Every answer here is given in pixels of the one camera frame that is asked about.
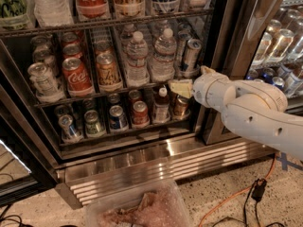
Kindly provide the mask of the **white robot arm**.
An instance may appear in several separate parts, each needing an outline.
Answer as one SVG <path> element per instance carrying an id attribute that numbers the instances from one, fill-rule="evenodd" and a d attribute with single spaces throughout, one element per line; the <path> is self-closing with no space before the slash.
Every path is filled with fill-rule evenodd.
<path id="1" fill-rule="evenodd" d="M 303 117 L 286 113 L 287 97 L 275 86 L 255 80 L 232 80 L 206 66 L 192 79 L 172 79 L 169 88 L 216 110 L 236 135 L 303 160 Z"/>

